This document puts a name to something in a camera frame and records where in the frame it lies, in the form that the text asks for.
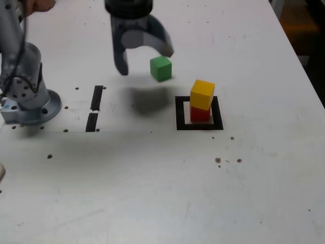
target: yellow cube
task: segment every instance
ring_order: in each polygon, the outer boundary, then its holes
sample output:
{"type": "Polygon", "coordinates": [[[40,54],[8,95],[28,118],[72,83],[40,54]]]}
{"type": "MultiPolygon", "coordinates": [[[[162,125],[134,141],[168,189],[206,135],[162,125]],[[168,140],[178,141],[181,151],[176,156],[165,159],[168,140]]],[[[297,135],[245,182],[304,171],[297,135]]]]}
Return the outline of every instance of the yellow cube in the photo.
{"type": "Polygon", "coordinates": [[[213,99],[214,87],[215,84],[213,83],[196,80],[191,90],[189,99],[190,106],[209,110],[213,99]]]}

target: black tape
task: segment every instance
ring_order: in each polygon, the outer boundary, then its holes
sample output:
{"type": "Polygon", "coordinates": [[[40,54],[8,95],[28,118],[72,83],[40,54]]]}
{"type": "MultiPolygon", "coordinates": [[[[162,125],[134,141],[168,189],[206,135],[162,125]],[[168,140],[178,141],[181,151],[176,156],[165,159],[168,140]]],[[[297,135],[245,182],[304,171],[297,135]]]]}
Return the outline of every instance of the black tape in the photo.
{"type": "Polygon", "coordinates": [[[90,113],[86,125],[86,132],[95,132],[97,124],[98,113],[90,113]]]}
{"type": "Polygon", "coordinates": [[[93,90],[92,100],[91,100],[91,107],[92,111],[99,111],[101,106],[101,99],[103,93],[103,85],[95,85],[93,90]]]}

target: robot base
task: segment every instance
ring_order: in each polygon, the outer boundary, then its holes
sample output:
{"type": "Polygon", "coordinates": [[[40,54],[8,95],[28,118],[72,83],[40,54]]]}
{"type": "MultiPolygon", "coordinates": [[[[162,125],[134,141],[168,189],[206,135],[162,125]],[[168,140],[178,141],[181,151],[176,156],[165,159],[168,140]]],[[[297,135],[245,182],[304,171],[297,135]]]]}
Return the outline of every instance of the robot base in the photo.
{"type": "Polygon", "coordinates": [[[8,98],[1,110],[5,122],[7,124],[18,123],[33,126],[53,119],[60,112],[62,102],[56,92],[49,89],[47,91],[50,95],[49,101],[43,107],[33,110],[21,110],[17,102],[8,98]]]}

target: red cube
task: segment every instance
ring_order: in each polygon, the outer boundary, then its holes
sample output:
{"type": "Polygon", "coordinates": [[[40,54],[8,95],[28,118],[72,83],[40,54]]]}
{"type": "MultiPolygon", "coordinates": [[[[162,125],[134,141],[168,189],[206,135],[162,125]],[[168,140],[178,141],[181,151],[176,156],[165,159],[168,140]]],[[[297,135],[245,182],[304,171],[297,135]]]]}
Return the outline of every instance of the red cube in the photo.
{"type": "Polygon", "coordinates": [[[210,120],[210,110],[211,106],[209,107],[209,110],[204,110],[200,108],[190,108],[190,116],[191,121],[209,121],[210,120]]]}

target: table surface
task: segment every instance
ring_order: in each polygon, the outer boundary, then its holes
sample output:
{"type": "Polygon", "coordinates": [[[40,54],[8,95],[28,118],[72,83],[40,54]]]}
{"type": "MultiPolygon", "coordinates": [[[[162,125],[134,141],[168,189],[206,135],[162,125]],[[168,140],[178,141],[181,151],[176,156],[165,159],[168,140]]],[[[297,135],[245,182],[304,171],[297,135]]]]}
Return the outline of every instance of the table surface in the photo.
{"type": "Polygon", "coordinates": [[[175,48],[164,83],[148,47],[118,74],[101,0],[29,18],[69,109],[43,130],[2,125],[0,242],[324,243],[325,111],[268,1],[155,0],[152,14],[175,48]],[[216,84],[223,131],[176,131],[196,79],[216,84]],[[95,85],[100,131],[85,133],[95,85]]]}

